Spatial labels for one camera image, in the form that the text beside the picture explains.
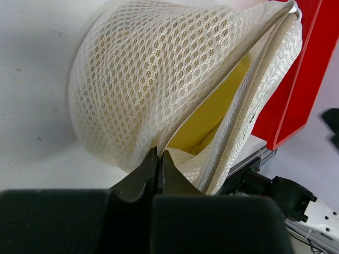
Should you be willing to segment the yellow bra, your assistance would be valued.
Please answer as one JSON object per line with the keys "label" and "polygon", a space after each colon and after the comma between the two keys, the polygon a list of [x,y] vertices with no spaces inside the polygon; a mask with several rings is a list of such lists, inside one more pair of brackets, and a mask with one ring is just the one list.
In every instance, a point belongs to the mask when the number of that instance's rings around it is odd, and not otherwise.
{"label": "yellow bra", "polygon": [[182,125],[168,144],[169,148],[197,155],[209,145],[250,65],[249,55],[245,55],[228,78]]}

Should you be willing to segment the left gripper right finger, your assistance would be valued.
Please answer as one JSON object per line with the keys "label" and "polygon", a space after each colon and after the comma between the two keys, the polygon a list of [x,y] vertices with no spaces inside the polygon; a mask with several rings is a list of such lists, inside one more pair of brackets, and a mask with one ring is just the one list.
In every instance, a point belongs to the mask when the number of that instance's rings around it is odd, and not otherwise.
{"label": "left gripper right finger", "polygon": [[167,150],[163,152],[159,161],[157,194],[168,196],[203,195],[175,167],[174,161]]}

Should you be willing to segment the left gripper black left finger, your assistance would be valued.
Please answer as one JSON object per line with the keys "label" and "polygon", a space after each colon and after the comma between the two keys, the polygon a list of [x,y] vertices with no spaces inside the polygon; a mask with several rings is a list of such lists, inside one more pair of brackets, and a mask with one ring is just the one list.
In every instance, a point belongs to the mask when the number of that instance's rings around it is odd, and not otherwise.
{"label": "left gripper black left finger", "polygon": [[154,194],[158,179],[158,155],[156,147],[148,151],[141,164],[125,178],[109,188],[124,202],[136,202],[144,195]]}

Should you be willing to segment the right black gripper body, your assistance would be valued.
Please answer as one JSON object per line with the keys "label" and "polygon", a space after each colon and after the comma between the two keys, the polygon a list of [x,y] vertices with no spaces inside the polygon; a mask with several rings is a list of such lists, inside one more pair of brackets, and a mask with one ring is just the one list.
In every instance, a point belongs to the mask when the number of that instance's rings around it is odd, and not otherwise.
{"label": "right black gripper body", "polygon": [[332,134],[328,137],[331,144],[338,150],[338,121],[339,109],[329,108],[321,114],[323,122],[329,127]]}

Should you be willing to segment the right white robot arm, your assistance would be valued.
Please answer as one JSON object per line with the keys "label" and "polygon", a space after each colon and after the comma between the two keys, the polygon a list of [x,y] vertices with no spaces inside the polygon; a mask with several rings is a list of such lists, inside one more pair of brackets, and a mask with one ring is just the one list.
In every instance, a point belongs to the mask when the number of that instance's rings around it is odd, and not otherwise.
{"label": "right white robot arm", "polygon": [[279,176],[269,179],[255,171],[246,172],[243,193],[273,199],[286,218],[338,240],[338,210],[327,206],[302,185]]}

